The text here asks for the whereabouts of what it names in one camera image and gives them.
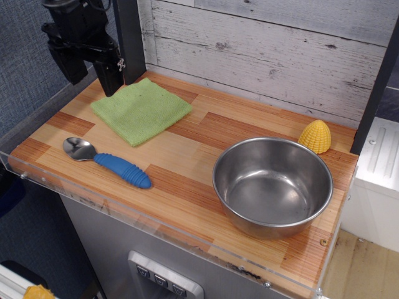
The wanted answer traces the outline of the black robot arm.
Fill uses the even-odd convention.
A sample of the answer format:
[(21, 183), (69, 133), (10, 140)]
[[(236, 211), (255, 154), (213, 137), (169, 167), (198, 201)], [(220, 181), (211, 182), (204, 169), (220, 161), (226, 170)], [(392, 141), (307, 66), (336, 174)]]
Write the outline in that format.
[(123, 84), (125, 62), (118, 44), (108, 35), (107, 10), (102, 1), (42, 1), (52, 22), (41, 30), (48, 36), (49, 52), (73, 85), (88, 75), (92, 63), (106, 96), (111, 97)]

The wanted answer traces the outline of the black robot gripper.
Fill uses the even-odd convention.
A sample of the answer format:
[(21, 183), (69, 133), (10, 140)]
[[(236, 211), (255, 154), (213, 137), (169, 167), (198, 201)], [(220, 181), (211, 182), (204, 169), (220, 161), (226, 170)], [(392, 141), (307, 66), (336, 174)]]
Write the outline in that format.
[(42, 25), (49, 38), (49, 51), (65, 78), (76, 85), (88, 75), (85, 62), (94, 65), (106, 97), (123, 84), (125, 61), (118, 44), (106, 32), (106, 12), (101, 2), (44, 2), (52, 23)]

